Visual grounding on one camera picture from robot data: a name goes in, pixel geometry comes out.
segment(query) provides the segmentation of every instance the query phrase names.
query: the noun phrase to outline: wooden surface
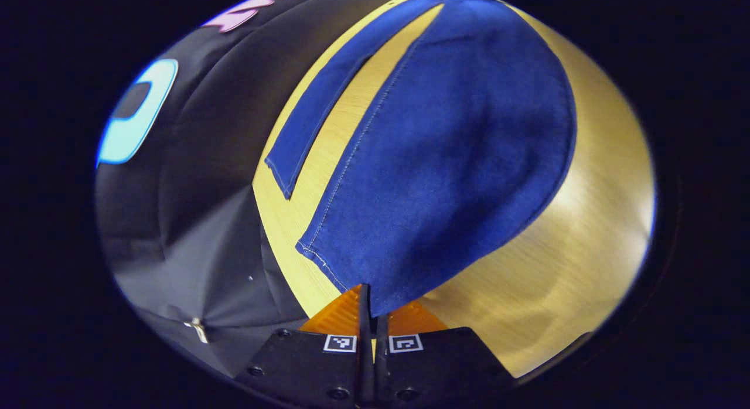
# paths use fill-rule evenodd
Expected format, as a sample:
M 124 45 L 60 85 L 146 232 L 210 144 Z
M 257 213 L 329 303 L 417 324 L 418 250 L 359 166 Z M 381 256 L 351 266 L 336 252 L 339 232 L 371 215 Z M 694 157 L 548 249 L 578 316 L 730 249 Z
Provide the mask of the wooden surface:
M 291 200 L 284 200 L 263 159 L 302 92 L 335 51 L 401 1 L 362 19 L 311 67 L 279 115 L 255 173 L 255 198 L 271 248 L 309 316 L 340 292 L 294 244 L 370 100 L 440 7 L 389 40 L 351 81 L 313 143 Z M 570 173 L 530 227 L 420 302 L 449 327 L 474 329 L 518 377 L 594 330 L 621 301 L 649 243 L 654 187 L 645 139 L 616 86 L 566 39 L 515 11 L 547 41 L 568 73 L 578 116 Z

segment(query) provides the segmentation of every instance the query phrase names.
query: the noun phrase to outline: blue denim fabric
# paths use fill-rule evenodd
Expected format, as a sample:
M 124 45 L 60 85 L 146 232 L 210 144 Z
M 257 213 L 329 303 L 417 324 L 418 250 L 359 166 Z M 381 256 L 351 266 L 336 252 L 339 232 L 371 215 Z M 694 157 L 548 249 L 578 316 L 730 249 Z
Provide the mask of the blue denim fabric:
M 439 0 L 410 0 L 383 13 L 354 35 L 317 74 L 265 158 L 287 200 L 292 196 L 315 137 L 349 81 L 391 37 L 439 3 Z
M 493 0 L 443 3 L 373 99 L 296 246 L 340 291 L 370 284 L 373 316 L 520 233 L 573 154 L 571 87 L 538 33 Z

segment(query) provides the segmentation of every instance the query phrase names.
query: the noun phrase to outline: blue logo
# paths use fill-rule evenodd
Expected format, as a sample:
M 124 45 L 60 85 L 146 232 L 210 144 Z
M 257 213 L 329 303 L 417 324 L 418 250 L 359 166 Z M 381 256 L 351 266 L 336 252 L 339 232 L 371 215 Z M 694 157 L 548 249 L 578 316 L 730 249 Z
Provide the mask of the blue logo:
M 99 147 L 97 167 L 99 163 L 122 164 L 135 155 L 153 126 L 176 76 L 175 59 L 155 61 L 141 74 L 134 84 L 150 84 L 148 94 L 131 117 L 110 119 Z

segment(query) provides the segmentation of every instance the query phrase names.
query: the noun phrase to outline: pink lettering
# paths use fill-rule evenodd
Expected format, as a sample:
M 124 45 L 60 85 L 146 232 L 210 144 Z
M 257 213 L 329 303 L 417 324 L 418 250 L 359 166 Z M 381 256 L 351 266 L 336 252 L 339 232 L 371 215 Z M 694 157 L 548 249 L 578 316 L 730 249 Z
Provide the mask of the pink lettering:
M 219 32 L 229 32 L 230 30 L 242 25 L 247 19 L 251 19 L 256 13 L 258 13 L 258 8 L 273 3 L 274 0 L 246 0 L 237 6 L 228 9 L 228 11 L 225 11 L 214 19 L 204 23 L 203 26 L 217 26 L 221 27 Z

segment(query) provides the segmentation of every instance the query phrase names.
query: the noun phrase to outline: black background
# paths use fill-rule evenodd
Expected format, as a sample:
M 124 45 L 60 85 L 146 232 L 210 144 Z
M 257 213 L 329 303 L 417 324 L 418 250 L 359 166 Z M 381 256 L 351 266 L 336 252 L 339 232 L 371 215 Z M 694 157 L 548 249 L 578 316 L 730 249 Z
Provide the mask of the black background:
M 135 318 L 101 262 L 91 205 L 99 136 L 129 83 L 240 1 L 0 0 L 11 116 L 0 407 L 260 407 Z M 657 152 L 676 156 L 684 193 L 675 260 L 637 320 L 511 407 L 740 407 L 746 0 L 506 1 L 610 73 L 658 131 Z

